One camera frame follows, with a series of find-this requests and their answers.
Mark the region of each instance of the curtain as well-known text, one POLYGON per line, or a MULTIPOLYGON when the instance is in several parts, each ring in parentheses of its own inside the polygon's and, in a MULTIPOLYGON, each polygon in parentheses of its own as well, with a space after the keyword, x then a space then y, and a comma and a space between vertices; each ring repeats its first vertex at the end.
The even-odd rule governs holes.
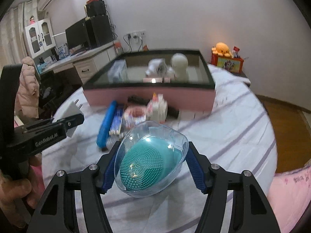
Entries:
POLYGON ((38 21, 37 0, 20 3, 17 8, 10 9, 0 22, 0 74, 7 64, 21 63, 27 57, 24 42, 24 28, 30 25, 30 17, 38 21))
POLYGON ((24 27, 30 25, 30 17, 34 16, 35 22, 38 22, 38 0, 24 3, 24 27))

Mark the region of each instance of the power plug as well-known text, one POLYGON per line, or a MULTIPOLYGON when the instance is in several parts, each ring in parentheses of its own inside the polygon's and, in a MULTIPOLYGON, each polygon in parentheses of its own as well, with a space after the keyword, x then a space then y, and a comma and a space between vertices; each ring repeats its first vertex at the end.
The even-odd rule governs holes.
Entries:
POLYGON ((134 42, 135 44, 137 44, 137 43, 138 43, 138 40, 139 40, 139 37, 138 37, 137 33, 134 32, 134 33, 133 33, 133 42, 134 42))

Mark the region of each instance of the black speaker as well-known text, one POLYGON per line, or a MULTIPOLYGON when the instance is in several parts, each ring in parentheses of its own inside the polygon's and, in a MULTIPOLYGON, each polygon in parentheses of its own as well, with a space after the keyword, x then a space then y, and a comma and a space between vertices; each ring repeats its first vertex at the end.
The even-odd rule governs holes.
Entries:
POLYGON ((99 15, 86 20, 86 28, 92 48, 113 41, 111 26, 107 15, 99 15))
POLYGON ((86 5, 88 17, 106 15, 105 3, 102 0, 92 1, 86 5))

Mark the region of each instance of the tissue box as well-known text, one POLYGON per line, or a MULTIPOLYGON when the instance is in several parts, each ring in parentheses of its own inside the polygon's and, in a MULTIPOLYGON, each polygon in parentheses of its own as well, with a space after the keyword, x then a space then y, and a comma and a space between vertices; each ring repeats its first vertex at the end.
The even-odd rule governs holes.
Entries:
POLYGON ((212 53, 211 64, 219 66, 232 73, 241 73, 244 60, 242 58, 220 57, 212 53))

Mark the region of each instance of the stuffed toy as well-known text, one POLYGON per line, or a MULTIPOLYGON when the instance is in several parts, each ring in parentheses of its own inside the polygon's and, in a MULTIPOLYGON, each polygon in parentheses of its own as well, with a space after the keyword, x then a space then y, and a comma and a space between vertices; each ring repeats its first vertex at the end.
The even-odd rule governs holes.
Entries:
POLYGON ((227 58, 233 57, 232 53, 229 50, 229 47, 225 43, 222 43, 222 42, 217 43, 216 47, 212 48, 212 52, 213 54, 218 54, 218 56, 220 57, 223 57, 223 56, 227 58))

